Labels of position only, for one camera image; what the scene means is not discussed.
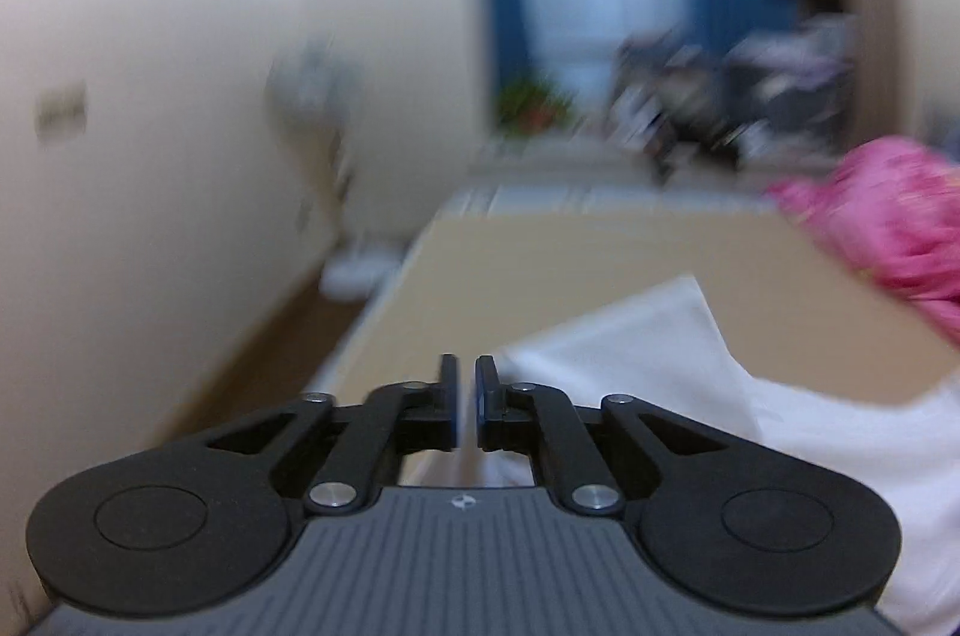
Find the gray gripper base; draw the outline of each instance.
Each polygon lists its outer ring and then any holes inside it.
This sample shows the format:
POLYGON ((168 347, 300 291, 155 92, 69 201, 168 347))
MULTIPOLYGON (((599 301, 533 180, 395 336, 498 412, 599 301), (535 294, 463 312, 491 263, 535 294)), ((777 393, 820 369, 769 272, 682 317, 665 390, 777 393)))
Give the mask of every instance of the gray gripper base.
POLYGON ((612 520, 560 511, 541 488, 394 487, 316 519, 266 580, 169 620, 60 605, 37 636, 895 636, 863 607, 750 620, 651 571, 612 520))

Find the white cloth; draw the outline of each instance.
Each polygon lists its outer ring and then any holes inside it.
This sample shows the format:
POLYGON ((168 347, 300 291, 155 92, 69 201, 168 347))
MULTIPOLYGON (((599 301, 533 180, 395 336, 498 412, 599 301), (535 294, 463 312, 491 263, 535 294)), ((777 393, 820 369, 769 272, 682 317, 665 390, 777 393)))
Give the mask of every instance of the white cloth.
MULTIPOLYGON (((627 393, 862 481, 893 507, 904 534, 880 610, 911 636, 949 636, 960 625, 958 380, 885 409, 754 379, 728 352, 694 278, 535 335, 496 360, 505 380, 559 387, 580 406, 627 393)), ((530 483, 524 458, 486 457, 481 483, 530 483)))

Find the pink fabric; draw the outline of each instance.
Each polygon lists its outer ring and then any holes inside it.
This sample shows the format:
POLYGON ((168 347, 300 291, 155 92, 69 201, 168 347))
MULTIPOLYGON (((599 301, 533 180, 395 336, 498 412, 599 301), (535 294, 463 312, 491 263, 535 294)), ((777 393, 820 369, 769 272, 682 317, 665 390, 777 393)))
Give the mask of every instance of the pink fabric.
POLYGON ((882 137, 848 153, 824 185, 785 181, 768 193, 824 249, 960 344, 960 168, 882 137))

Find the clothes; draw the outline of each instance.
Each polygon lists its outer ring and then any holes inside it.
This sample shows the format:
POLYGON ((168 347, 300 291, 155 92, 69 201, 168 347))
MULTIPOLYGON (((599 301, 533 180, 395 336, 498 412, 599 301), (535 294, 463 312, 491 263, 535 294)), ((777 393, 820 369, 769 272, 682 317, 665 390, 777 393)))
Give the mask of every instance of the clothes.
MULTIPOLYGON (((862 481, 891 505, 904 537, 880 611, 910 636, 947 636, 960 623, 956 377, 894 409, 755 379, 731 356, 693 278, 534 335, 496 361, 505 380, 558 387, 580 406, 598 406, 613 393, 635 395, 862 481)), ((445 455, 430 473, 478 462, 454 457, 445 455)), ((532 483, 525 457, 482 457, 480 483, 532 483)))
POLYGON ((824 249, 960 343, 960 169, 905 137, 854 149, 824 185, 769 194, 824 249))

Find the wall outlet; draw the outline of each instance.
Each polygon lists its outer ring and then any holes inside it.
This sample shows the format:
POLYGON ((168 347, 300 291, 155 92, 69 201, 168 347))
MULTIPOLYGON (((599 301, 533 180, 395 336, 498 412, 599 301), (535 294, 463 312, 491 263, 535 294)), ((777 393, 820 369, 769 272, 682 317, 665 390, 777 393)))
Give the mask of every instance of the wall outlet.
POLYGON ((48 89, 37 98, 35 129, 41 143, 70 139, 86 131, 86 83, 48 89))

